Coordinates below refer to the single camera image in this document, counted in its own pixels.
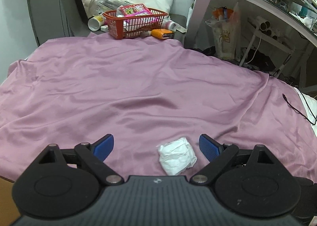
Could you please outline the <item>white tissue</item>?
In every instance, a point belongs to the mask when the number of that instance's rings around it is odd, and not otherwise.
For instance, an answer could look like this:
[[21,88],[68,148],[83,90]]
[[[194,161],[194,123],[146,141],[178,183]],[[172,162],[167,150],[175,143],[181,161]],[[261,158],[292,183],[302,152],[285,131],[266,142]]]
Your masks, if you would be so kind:
[[197,156],[185,137],[158,146],[158,154],[159,163],[168,176],[179,175],[197,162]]

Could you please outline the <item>pink bed sheet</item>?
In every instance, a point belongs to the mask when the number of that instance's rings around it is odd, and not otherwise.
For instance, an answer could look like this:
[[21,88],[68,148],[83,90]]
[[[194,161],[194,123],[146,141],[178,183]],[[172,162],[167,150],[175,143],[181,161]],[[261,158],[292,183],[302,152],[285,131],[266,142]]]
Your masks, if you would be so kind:
[[162,175],[158,146],[185,137],[197,162],[203,133],[242,149],[263,144],[295,176],[316,180],[316,135],[296,90],[179,41],[108,34],[47,41],[1,85],[1,176],[15,180],[49,144],[106,134],[120,175]]

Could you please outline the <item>cardboard box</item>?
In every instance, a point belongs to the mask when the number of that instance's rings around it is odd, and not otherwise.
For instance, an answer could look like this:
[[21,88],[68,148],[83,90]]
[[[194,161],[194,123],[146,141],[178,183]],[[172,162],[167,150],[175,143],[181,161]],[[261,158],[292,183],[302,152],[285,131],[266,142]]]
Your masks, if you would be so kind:
[[1,178],[0,182],[0,225],[7,226],[20,217],[20,213],[12,199],[13,183]]

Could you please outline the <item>red plastic basket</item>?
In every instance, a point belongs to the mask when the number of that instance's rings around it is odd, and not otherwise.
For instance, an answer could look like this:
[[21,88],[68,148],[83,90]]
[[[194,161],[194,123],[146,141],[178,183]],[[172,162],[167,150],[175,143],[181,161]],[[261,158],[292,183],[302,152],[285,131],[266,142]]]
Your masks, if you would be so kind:
[[163,19],[169,14],[154,8],[151,14],[131,17],[117,17],[116,10],[109,10],[102,15],[108,25],[109,34],[115,39],[136,38],[145,31],[160,29]]

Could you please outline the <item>white cup tube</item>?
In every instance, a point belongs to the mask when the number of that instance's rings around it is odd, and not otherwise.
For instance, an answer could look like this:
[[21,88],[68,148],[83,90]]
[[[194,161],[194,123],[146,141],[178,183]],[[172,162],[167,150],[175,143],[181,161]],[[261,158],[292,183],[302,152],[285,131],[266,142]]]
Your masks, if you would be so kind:
[[93,16],[88,20],[88,28],[91,31],[98,31],[105,25],[105,18],[101,15]]

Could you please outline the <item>orange box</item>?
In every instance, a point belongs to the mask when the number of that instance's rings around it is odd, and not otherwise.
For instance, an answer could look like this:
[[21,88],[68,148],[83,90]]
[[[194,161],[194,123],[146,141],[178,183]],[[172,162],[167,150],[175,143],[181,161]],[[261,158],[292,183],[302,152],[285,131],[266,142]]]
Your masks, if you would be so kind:
[[174,32],[167,29],[154,29],[151,31],[151,36],[157,39],[165,40],[165,39],[173,39]]

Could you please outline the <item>plastic shopping bag under desk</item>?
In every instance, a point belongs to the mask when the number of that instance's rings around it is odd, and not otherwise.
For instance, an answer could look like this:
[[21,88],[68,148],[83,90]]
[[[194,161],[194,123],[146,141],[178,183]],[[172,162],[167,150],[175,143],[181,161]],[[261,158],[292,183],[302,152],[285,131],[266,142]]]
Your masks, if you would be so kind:
[[241,31],[239,3],[237,2],[233,8],[216,8],[212,12],[212,17],[205,23],[212,30],[217,57],[222,60],[235,60]]

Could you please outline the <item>white lotion bottle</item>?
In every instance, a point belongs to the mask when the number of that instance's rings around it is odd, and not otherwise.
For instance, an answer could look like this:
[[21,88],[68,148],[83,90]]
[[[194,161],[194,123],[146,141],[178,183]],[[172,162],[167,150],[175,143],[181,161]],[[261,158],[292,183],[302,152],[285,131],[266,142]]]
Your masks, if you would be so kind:
[[167,29],[170,31],[177,31],[179,29],[180,25],[173,20],[163,20],[161,28]]

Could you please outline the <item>pink snack packet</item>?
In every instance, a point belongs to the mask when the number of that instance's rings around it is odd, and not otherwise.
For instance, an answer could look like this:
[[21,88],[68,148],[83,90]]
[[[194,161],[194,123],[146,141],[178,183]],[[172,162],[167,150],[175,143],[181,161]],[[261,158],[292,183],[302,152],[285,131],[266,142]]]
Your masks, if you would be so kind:
[[152,12],[144,4],[120,6],[116,10],[116,17],[132,17],[151,15]]

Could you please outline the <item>clear plastic bottle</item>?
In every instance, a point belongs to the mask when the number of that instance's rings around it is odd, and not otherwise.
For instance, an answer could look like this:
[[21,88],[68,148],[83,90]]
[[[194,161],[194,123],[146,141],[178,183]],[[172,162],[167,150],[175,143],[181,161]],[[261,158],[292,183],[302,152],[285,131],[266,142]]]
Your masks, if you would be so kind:
[[91,15],[95,16],[109,10],[116,10],[120,6],[130,5],[130,3],[124,0],[83,0],[83,5]]

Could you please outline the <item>white desk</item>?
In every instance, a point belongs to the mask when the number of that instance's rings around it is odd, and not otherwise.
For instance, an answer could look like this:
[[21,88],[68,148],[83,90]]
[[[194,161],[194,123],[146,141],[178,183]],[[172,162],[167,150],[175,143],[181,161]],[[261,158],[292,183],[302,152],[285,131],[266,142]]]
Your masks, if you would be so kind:
[[[274,17],[283,21],[284,24],[296,30],[301,36],[309,41],[308,47],[316,49],[316,36],[308,30],[294,16],[283,12],[268,0],[242,0],[249,4],[251,8],[257,8],[261,15]],[[191,49],[196,44],[196,36],[201,26],[201,22],[212,0],[194,0],[192,15],[188,17],[189,24],[184,37],[184,47]]]

